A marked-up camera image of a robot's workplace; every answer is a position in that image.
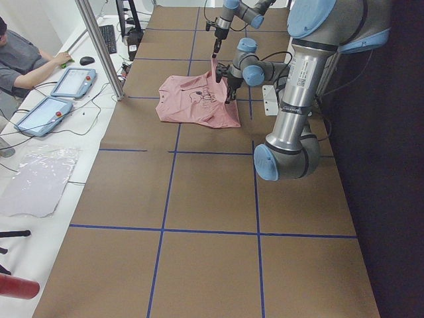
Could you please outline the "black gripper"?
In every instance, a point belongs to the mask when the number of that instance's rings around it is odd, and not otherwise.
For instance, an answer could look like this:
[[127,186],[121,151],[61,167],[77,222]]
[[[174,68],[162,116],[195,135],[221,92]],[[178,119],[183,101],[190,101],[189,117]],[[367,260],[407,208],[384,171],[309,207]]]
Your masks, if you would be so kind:
[[220,49],[221,49],[221,41],[225,40],[228,36],[228,30],[226,28],[220,28],[220,27],[216,27],[215,28],[215,43],[214,43],[214,47],[213,47],[213,53],[211,55],[212,58],[216,58]]
[[242,85],[242,78],[238,78],[232,74],[227,76],[227,96],[225,104],[229,104],[237,99],[237,89]]

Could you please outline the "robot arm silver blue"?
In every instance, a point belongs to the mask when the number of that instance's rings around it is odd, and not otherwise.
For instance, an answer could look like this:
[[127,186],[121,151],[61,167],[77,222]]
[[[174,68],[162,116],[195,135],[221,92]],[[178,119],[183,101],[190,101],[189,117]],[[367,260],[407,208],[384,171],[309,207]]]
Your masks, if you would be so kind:
[[327,59],[384,45],[390,33],[391,1],[296,1],[288,15],[293,58],[263,62],[256,42],[242,39],[226,77],[227,96],[243,84],[274,85],[278,115],[273,131],[254,150],[258,175],[268,181],[297,179],[319,164],[320,148],[307,117]]
[[253,7],[249,7],[242,1],[227,0],[223,1],[221,15],[214,21],[206,22],[206,31],[211,27],[215,29],[215,43],[212,58],[216,58],[222,41],[228,36],[234,17],[238,17],[247,25],[255,29],[260,28],[264,20],[266,11],[275,3],[273,0],[258,1]]

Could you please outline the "person's hand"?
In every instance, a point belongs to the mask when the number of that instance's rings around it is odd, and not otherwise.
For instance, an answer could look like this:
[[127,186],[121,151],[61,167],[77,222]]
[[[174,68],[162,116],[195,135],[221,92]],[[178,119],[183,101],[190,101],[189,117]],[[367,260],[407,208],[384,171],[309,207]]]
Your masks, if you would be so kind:
[[63,64],[67,64],[69,61],[72,61],[72,57],[68,52],[60,52],[54,57],[53,61],[57,66],[62,66]]

